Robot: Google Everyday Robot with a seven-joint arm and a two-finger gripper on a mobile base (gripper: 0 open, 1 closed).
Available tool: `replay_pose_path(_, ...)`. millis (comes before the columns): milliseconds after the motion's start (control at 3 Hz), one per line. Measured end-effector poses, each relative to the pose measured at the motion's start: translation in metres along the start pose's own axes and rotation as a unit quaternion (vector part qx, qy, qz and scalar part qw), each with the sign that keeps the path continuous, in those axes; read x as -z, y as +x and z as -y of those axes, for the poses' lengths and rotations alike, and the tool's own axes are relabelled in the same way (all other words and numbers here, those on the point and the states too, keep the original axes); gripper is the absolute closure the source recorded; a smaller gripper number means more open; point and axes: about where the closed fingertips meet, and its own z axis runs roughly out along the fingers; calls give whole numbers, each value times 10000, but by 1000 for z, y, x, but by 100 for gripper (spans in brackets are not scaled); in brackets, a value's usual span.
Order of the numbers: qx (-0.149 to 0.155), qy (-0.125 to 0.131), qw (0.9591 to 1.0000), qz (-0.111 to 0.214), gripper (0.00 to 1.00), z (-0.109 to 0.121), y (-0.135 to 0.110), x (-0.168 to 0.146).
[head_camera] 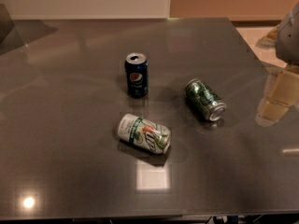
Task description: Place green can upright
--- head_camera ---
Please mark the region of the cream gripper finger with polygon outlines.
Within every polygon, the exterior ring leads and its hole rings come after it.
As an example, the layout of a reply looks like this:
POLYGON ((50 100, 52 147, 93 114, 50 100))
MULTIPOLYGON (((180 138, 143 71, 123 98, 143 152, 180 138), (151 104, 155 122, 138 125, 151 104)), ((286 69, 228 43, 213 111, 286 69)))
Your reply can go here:
POLYGON ((299 101, 299 66, 275 67, 268 75, 258 105, 258 121, 279 121, 299 101))

